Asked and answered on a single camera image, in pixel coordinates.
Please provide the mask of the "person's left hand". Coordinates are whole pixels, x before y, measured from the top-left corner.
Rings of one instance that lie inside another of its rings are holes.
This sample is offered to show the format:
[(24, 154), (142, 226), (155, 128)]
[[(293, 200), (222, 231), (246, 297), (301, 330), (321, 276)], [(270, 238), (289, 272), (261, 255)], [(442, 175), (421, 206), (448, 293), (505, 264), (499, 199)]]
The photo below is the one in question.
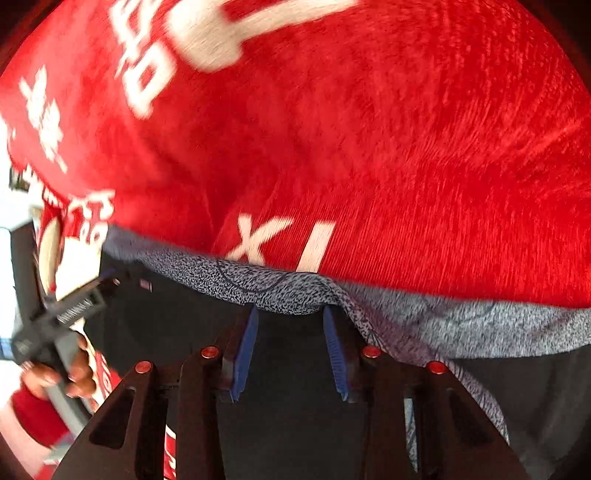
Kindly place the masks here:
[[(66, 394), (70, 398), (90, 398), (96, 391), (96, 383), (89, 363), (88, 344), (80, 333), (77, 334), (77, 343), (78, 349), (69, 368)], [(34, 363), (23, 370), (20, 380), (36, 398), (46, 400), (46, 389), (58, 384), (62, 378), (49, 366)]]

